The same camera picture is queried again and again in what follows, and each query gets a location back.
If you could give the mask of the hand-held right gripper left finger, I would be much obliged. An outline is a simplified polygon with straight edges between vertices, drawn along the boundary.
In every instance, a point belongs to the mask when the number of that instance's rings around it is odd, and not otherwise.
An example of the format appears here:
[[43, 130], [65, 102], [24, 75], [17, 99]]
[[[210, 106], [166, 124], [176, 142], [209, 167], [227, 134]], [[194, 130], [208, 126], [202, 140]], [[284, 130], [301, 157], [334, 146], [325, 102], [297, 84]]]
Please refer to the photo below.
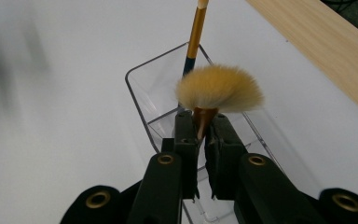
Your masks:
[[181, 224], [183, 199], [197, 196], [199, 152], [192, 113], [178, 113], [173, 138], [164, 138], [150, 159], [126, 224]]

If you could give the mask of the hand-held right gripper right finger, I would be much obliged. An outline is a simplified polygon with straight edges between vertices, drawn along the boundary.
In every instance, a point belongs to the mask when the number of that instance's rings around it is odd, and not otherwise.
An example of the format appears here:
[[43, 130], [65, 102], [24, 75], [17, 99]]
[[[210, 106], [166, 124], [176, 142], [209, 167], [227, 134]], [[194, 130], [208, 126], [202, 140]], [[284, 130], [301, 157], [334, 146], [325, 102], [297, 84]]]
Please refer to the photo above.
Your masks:
[[213, 118], [204, 151], [212, 196], [234, 201], [240, 224], [326, 224], [274, 161], [247, 151], [226, 116]]

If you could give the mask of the wooden table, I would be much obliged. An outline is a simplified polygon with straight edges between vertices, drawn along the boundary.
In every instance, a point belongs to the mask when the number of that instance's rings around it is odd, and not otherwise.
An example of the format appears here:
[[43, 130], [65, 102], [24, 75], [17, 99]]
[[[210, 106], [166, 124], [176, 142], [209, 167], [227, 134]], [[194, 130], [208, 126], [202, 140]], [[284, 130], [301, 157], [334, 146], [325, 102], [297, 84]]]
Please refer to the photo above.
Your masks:
[[320, 0], [246, 0], [358, 104], [358, 29]]

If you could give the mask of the fluffy makeup brush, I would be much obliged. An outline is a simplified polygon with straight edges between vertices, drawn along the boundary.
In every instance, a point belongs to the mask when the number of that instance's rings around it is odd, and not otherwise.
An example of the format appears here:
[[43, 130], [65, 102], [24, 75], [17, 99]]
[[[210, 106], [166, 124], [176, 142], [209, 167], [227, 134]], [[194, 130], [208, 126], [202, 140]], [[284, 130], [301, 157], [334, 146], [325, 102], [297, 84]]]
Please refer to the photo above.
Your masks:
[[264, 104], [264, 95], [251, 75], [221, 64], [193, 69], [176, 84], [175, 95], [181, 107], [193, 112], [199, 140], [219, 112], [240, 113]]

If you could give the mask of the thin makeup brush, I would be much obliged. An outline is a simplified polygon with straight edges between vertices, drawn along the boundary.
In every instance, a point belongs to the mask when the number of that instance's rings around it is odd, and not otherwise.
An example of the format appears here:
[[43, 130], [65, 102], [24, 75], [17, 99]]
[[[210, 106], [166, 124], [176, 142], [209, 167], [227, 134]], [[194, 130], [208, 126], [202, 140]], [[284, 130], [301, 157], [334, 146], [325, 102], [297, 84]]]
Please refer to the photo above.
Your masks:
[[184, 76], [194, 68], [208, 4], [209, 0], [198, 0], [190, 38], [188, 41], [185, 65], [183, 70]]

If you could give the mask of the clear plastic organizer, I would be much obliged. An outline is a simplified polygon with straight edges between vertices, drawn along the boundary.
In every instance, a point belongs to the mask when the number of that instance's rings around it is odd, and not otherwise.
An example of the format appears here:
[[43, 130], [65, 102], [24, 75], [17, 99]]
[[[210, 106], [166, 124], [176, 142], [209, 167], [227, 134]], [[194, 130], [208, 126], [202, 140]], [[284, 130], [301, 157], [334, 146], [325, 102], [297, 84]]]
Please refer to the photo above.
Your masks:
[[[182, 72], [186, 46], [180, 45], [132, 68], [125, 76], [131, 97], [157, 154], [164, 138], [173, 138], [175, 116], [183, 111], [174, 98], [174, 86]], [[224, 115], [250, 153], [270, 158], [282, 170], [263, 137], [246, 113]], [[199, 141], [197, 196], [183, 199], [181, 224], [240, 224], [232, 200], [212, 196], [206, 169], [205, 141]]]

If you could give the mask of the white board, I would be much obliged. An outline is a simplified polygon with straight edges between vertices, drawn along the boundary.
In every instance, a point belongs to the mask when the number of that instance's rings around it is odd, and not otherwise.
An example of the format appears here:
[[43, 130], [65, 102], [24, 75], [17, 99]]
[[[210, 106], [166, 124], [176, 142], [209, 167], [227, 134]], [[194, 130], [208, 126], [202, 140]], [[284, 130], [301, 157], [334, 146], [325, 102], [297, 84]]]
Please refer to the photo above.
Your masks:
[[[59, 224], [83, 190], [125, 189], [154, 154], [125, 80], [184, 45], [197, 0], [0, 0], [0, 224]], [[210, 0], [199, 63], [236, 65], [283, 171], [358, 194], [358, 105], [246, 0]]]

